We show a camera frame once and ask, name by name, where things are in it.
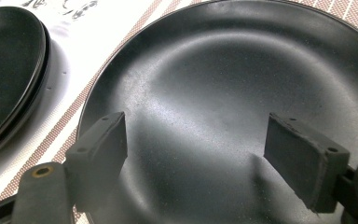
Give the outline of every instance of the black plate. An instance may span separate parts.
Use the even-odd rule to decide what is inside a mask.
[[[358,164],[358,31],[288,2],[186,8],[106,66],[79,134],[115,111],[127,116],[129,157],[95,223],[339,223],[341,207],[312,214],[263,152],[277,112]]]
[[[0,7],[0,146],[29,114],[44,80],[47,36],[31,12]]]

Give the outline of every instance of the hole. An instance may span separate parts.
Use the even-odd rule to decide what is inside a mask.
[[[44,168],[37,170],[36,174],[37,175],[45,175],[48,173],[48,171],[50,171],[50,169],[48,167],[44,167]]]
[[[85,152],[85,151],[87,151],[87,150],[86,150],[85,148],[83,148],[83,147],[80,147],[80,148],[77,149],[77,151],[78,151],[78,152]]]
[[[43,166],[43,167],[40,167],[37,170],[34,170],[32,172],[32,176],[35,177],[35,178],[40,178],[40,177],[43,177],[43,176],[51,174],[51,172],[53,172],[53,167],[51,167],[51,166]]]
[[[333,148],[333,147],[329,147],[327,150],[329,150],[331,152],[338,152],[338,150],[336,148]]]

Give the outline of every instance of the metal rivet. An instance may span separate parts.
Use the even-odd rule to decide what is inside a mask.
[[[32,172],[32,176],[35,178],[40,178],[43,176],[50,175],[53,170],[54,169],[52,166],[41,166]]]

